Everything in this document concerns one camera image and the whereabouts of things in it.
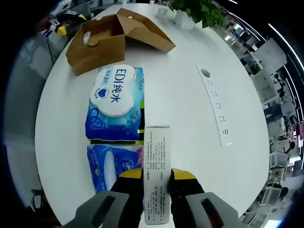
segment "small bottle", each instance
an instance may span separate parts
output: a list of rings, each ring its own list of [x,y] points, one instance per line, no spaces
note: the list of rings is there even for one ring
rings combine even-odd
[[[91,36],[91,31],[85,33],[84,38],[82,40],[83,44],[87,44],[89,42],[90,36]]]

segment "cardboard box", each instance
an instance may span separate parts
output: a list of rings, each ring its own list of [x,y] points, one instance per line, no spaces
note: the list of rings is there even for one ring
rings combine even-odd
[[[169,223],[171,176],[170,127],[151,126],[144,130],[143,191],[144,215],[148,225]]]
[[[91,31],[91,37],[88,44],[84,45],[83,37],[88,31]],[[120,9],[117,14],[83,24],[66,52],[67,61],[76,75],[122,61],[126,36],[164,52],[175,47],[166,34],[148,18]]]

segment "green leaves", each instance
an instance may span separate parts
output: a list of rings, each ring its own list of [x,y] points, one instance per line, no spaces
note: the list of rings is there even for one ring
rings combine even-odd
[[[223,26],[224,18],[211,0],[171,0],[170,9],[187,13],[195,23],[202,21],[202,27]]]

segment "brown cardboard box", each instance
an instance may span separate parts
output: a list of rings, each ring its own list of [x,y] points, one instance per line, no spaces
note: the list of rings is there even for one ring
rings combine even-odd
[[[91,31],[88,44],[84,34]],[[124,60],[125,36],[169,52],[175,44],[148,18],[127,9],[117,14],[83,24],[74,36],[67,52],[67,61],[76,75],[110,63]]]

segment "blue packaging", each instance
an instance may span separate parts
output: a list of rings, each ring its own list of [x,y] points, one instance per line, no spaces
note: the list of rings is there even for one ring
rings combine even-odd
[[[130,148],[134,151],[99,144],[89,145],[87,147],[87,156],[96,193],[102,190],[110,190],[115,181],[113,177],[111,177],[111,171],[105,171],[105,167],[109,165],[109,160],[106,159],[107,155],[110,154],[114,157],[113,166],[116,178],[126,170],[142,167],[143,146],[123,147]]]
[[[115,65],[99,69],[85,122],[88,139],[137,141],[144,98],[143,69]]]

